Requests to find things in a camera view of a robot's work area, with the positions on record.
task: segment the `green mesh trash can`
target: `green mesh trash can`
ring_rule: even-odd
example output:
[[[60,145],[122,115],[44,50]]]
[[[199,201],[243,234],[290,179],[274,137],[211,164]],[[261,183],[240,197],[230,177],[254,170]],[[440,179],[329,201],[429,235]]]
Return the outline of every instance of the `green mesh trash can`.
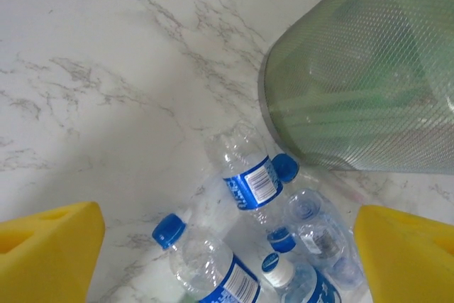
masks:
[[[323,0],[271,48],[259,99],[287,152],[454,173],[454,0]]]

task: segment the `empty plastic bottle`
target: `empty plastic bottle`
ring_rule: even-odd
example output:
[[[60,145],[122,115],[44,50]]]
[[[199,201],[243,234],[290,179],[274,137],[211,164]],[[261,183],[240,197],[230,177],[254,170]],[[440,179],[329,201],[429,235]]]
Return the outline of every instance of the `empty plastic bottle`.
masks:
[[[342,290],[361,285],[364,275],[352,235],[331,214],[321,196],[305,189],[290,197],[286,207],[290,230],[304,243],[308,260],[325,270]]]
[[[262,263],[262,273],[275,287],[282,303],[340,303],[335,287],[310,264],[291,263],[277,253]]]
[[[273,239],[279,236],[284,223],[283,185],[265,151],[264,143],[255,130],[244,122],[210,137],[206,153],[221,172],[240,210],[246,211]]]
[[[277,302],[276,292],[260,283],[222,240],[202,228],[187,228],[176,214],[156,226],[153,238],[170,249],[171,271],[199,302]]]

